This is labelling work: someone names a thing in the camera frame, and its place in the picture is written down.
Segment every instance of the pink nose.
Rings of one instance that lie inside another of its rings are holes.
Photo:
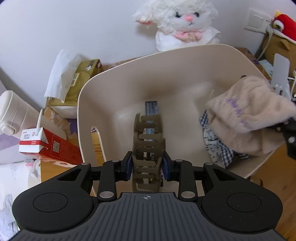
[[[191,15],[186,15],[184,18],[187,22],[192,22],[193,21],[193,17]]]

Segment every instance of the white tissue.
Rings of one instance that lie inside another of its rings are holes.
[[[67,49],[61,50],[50,72],[44,97],[55,97],[64,102],[73,75],[82,61],[78,53]]]

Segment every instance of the wall outlet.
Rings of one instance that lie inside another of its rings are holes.
[[[254,9],[249,9],[244,28],[265,34],[266,27],[270,25],[272,21],[273,18],[270,15],[256,11]]]

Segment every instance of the tissue package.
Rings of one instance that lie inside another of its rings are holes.
[[[66,95],[65,102],[57,98],[50,98],[48,106],[62,118],[77,119],[78,96],[86,82],[102,72],[102,64],[99,59],[83,61],[78,66]]]

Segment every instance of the white cable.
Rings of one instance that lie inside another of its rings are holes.
[[[259,55],[259,57],[257,58],[257,60],[260,60],[261,57],[263,56],[265,50],[267,49],[267,47],[268,47],[268,45],[269,45],[269,43],[270,43],[271,37],[272,37],[272,35],[274,34],[274,30],[272,29],[272,27],[271,27],[270,25],[268,25],[268,26],[266,27],[266,32],[268,33],[268,41],[267,41],[267,44],[266,44],[265,48],[263,49],[262,53],[261,53],[261,54]]]
[[[294,81],[293,81],[293,85],[291,88],[291,98],[293,98],[293,90],[294,90],[295,84],[296,84],[296,71],[295,70],[293,71],[293,75],[294,75]]]

